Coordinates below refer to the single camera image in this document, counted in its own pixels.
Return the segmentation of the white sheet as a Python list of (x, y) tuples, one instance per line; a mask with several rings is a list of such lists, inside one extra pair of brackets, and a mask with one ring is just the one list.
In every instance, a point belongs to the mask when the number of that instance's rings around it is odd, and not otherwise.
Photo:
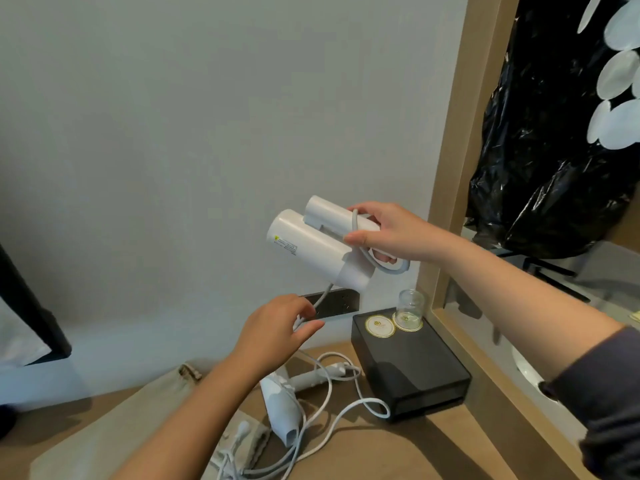
[(0, 297), (0, 372), (27, 366), (51, 351)]

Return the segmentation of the beige cloth drawstring bag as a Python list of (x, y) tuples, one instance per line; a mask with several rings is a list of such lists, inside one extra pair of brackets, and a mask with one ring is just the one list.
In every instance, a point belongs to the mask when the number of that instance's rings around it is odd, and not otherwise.
[[(202, 374), (188, 363), (142, 387), (94, 423), (69, 436), (34, 460), (29, 480), (108, 480), (119, 466), (176, 410), (195, 389)], [(271, 429), (238, 410), (223, 433), (202, 476), (216, 480), (223, 451), (231, 450), (237, 430), (249, 432), (234, 448), (238, 473), (256, 464)]]

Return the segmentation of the person's right forearm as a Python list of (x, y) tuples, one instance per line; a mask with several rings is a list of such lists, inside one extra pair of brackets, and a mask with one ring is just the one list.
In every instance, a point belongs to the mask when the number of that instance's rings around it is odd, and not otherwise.
[(589, 359), (596, 374), (621, 364), (625, 330), (596, 308), (553, 288), (464, 238), (444, 232), (430, 259), (452, 277), (547, 381)]

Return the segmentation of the round white gold-rimmed coaster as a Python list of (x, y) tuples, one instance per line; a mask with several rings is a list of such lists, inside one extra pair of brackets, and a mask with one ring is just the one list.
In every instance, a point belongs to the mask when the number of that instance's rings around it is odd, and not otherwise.
[(423, 327), (422, 318), (409, 312), (396, 312), (392, 320), (397, 329), (405, 332), (416, 332)]
[(393, 320), (384, 315), (371, 315), (365, 319), (364, 327), (373, 337), (388, 339), (396, 332), (396, 325)]

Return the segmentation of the person's left hand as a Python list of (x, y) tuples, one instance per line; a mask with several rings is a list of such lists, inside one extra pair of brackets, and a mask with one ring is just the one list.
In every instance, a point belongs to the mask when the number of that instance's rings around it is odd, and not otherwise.
[(263, 379), (300, 349), (292, 346), (292, 331), (300, 322), (311, 320), (320, 319), (307, 298), (277, 296), (247, 318), (231, 353), (233, 362), (252, 378)]

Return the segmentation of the white sink basin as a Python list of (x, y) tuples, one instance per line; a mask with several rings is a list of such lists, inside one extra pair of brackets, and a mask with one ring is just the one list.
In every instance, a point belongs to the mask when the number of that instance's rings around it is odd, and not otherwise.
[(544, 380), (535, 368), (524, 358), (524, 356), (515, 348), (511, 347), (511, 355), (519, 373), (531, 384), (540, 395), (544, 396), (551, 402), (559, 403), (558, 399), (551, 391), (546, 380)]

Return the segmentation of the dark grey sleeve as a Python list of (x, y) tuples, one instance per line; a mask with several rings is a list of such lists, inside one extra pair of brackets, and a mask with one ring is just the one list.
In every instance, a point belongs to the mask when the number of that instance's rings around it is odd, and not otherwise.
[(585, 468), (600, 480), (640, 480), (640, 331), (615, 333), (548, 388), (586, 428)]

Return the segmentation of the white hair dryer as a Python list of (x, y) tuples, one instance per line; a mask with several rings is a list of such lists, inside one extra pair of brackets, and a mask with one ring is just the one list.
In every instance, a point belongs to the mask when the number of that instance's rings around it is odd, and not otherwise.
[(286, 448), (295, 445), (303, 421), (296, 393), (327, 381), (322, 368), (290, 377), (285, 366), (260, 380), (271, 430)]
[(266, 240), (333, 285), (363, 293), (376, 267), (360, 250), (345, 244), (344, 236), (352, 231), (352, 212), (312, 196), (303, 214), (292, 209), (279, 213)]

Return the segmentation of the black frame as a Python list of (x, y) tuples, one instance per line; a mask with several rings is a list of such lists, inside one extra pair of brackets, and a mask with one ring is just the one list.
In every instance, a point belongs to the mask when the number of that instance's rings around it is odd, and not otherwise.
[(71, 356), (71, 344), (57, 319), (52, 312), (41, 305), (2, 245), (0, 245), (0, 297), (52, 350), (50, 354), (29, 365), (64, 360)]

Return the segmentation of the black box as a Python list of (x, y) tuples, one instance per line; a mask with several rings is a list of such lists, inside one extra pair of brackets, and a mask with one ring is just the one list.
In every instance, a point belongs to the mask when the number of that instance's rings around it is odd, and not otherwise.
[(373, 395), (388, 405), (388, 422), (436, 413), (462, 404), (471, 375), (439, 334), (423, 319), (416, 332), (396, 328), (388, 339), (366, 332), (365, 319), (393, 310), (356, 314), (351, 345)]

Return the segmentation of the black plastic bag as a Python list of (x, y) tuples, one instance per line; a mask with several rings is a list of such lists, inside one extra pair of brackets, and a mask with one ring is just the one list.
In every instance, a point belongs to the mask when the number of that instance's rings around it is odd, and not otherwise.
[(622, 220), (640, 183), (640, 143), (588, 142), (604, 30), (626, 0), (519, 0), (487, 103), (467, 222), (476, 238), (539, 259), (587, 253)]

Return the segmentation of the clear drinking glass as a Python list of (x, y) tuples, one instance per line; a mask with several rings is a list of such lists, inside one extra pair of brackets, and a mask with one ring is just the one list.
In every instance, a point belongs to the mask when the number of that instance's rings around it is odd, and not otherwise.
[(416, 289), (405, 289), (400, 291), (396, 312), (409, 312), (422, 318), (425, 298), (422, 293)]

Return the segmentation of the person's right hand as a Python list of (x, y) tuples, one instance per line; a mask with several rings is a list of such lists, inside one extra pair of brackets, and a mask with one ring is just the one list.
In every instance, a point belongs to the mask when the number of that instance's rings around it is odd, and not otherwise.
[(386, 231), (387, 241), (382, 248), (373, 250), (380, 261), (395, 258), (420, 262), (442, 263), (460, 236), (438, 228), (395, 203), (368, 201), (348, 208), (369, 216), (379, 230)]

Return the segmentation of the black wall socket panel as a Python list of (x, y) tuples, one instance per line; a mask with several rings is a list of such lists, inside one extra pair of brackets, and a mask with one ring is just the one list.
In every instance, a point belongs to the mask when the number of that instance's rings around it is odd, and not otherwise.
[(332, 288), (324, 300), (317, 304), (322, 296), (322, 292), (304, 295), (316, 307), (316, 319), (355, 314), (360, 309), (361, 296), (356, 290)]

